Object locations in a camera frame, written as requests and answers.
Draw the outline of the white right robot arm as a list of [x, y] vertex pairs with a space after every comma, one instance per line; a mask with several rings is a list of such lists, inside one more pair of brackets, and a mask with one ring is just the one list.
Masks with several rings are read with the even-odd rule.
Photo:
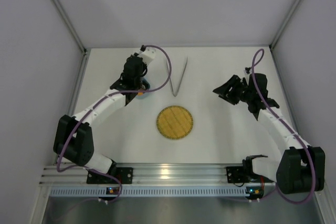
[[324, 189], [325, 153], [303, 140], [283, 117], [279, 104], [268, 96], [265, 74], [233, 75], [213, 92], [226, 102], [247, 104], [255, 117], [275, 142], [280, 159], [267, 155], [247, 156], [243, 160], [244, 172], [249, 177], [262, 176], [276, 182], [283, 194], [295, 194]]

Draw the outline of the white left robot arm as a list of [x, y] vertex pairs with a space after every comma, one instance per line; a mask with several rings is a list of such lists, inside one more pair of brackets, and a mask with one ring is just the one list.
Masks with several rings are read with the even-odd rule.
[[100, 99], [73, 116], [62, 116], [57, 126], [54, 152], [78, 166], [112, 174], [115, 162], [95, 151], [92, 131], [137, 96], [154, 58], [146, 52], [132, 54], [127, 58], [120, 78]]

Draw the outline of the metal tongs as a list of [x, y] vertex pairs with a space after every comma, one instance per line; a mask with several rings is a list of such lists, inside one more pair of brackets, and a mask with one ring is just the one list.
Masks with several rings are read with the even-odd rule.
[[169, 87], [173, 97], [177, 97], [182, 85], [182, 81], [188, 64], [188, 56], [180, 56], [171, 60], [171, 75], [169, 79]]

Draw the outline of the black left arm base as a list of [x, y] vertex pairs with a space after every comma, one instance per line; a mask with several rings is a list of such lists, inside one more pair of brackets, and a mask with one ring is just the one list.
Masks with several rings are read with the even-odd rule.
[[[133, 168], [132, 167], [117, 167], [116, 172], [112, 175], [121, 184], [132, 184], [133, 181]], [[87, 184], [117, 184], [117, 182], [111, 178], [108, 178], [97, 173], [88, 171], [86, 180]]]

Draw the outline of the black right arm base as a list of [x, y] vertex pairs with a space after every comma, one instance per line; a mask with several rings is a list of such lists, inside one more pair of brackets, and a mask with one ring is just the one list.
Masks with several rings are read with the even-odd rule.
[[252, 173], [243, 166], [227, 166], [226, 176], [231, 184], [250, 183], [255, 180]]

